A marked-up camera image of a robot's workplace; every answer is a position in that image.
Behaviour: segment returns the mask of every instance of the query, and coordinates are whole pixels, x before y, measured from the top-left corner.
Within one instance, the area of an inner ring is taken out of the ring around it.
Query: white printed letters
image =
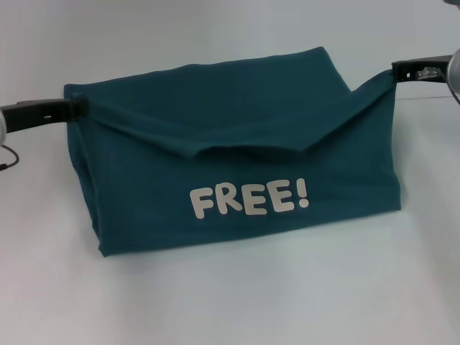
[[[283,202],[283,199],[291,197],[293,193],[290,190],[278,189],[287,188],[289,187],[289,185],[289,180],[275,180],[267,183],[268,193],[270,195],[270,199],[272,200],[273,210],[275,210],[275,212],[287,212],[294,210],[295,204],[292,201]],[[307,208],[310,205],[310,203],[307,199],[305,180],[299,178],[297,180],[296,186],[298,195],[300,197],[299,206],[301,208]],[[263,195],[257,195],[263,192],[264,190],[264,185],[257,184],[243,185],[241,187],[244,212],[248,216],[267,214],[267,209],[262,207],[262,204],[266,202],[265,197]],[[243,210],[243,206],[235,200],[237,190],[233,184],[228,182],[218,183],[215,188],[215,193],[217,207],[221,214],[228,213],[228,206],[232,207],[236,211]],[[205,216],[205,210],[207,208],[214,207],[214,202],[210,198],[206,198],[211,197],[212,195],[212,188],[199,188],[194,189],[190,192],[190,199],[192,201],[193,210],[195,211],[196,218],[203,219]]]

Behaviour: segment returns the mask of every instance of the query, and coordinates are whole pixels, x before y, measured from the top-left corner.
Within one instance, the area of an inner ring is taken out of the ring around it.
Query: white table surface
[[[460,344],[452,98],[397,102],[400,212],[105,259],[65,137],[7,139],[22,160],[0,172],[0,344]]]

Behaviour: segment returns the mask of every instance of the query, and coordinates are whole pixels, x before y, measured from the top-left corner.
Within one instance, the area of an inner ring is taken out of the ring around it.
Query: teal cloth bag
[[[327,52],[67,85],[70,158],[104,256],[400,209],[390,71],[350,91]]]

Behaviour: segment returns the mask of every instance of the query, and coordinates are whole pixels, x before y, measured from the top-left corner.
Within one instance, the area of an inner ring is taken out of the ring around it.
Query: fabric pouch
[[[245,239],[400,209],[396,83],[350,91],[327,52],[88,85],[70,158],[104,256]]]

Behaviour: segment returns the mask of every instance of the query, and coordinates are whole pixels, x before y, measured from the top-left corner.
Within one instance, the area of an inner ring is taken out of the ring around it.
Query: white background
[[[0,104],[319,45],[356,88],[453,53],[459,27],[436,0],[1,0]],[[64,125],[9,135],[22,161],[0,172],[0,343],[460,344],[459,134],[452,98],[397,102],[401,212],[106,259]]]

